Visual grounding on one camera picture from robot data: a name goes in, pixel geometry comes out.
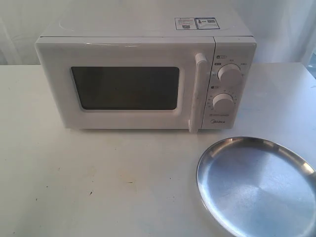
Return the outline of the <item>white microwave oven body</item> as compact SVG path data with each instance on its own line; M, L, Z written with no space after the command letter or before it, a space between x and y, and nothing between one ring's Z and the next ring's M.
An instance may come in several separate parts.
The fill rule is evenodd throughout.
M215 17L220 29L176 30L175 18L193 17ZM213 37L216 46L200 130L233 127L256 50L254 36L225 0L74 0L41 37ZM218 71L226 64L239 66L240 84L220 83ZM221 93L233 98L229 112L213 108L213 98Z

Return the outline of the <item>blue white warning sticker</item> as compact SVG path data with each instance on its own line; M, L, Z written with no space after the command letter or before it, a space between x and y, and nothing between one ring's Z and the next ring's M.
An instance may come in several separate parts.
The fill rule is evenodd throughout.
M176 30L219 30L215 17L175 18Z

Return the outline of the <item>round stainless steel plate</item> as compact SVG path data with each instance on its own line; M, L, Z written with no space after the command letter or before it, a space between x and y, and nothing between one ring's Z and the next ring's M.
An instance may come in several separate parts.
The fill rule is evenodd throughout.
M201 155L205 209L235 237L313 237L316 171L290 149L255 137L218 141Z

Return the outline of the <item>white microwave door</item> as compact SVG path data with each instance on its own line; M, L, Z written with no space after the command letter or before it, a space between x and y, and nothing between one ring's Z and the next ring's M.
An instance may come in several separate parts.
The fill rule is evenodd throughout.
M71 129L202 128L213 37L41 37L35 47Z

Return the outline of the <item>upper white control knob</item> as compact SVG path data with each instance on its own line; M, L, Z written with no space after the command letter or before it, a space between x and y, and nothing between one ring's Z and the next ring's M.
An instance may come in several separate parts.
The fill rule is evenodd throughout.
M236 64L226 64L219 69L218 79L224 86L235 86L242 82L242 73Z

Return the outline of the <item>lower white control knob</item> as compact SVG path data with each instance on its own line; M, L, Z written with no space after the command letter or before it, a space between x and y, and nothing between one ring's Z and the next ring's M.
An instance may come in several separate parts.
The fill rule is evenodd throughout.
M212 100L214 110L218 112L229 112L234 108L234 102L231 95L221 93L216 95Z

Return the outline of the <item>white control knob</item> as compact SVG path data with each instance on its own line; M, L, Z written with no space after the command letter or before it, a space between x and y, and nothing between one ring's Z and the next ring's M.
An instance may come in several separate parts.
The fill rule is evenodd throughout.
M216 95L212 100L214 110L218 112L229 112L234 108L234 102L231 95L221 93Z
M236 64L226 64L219 69L218 79L224 86L235 86L242 82L242 73Z

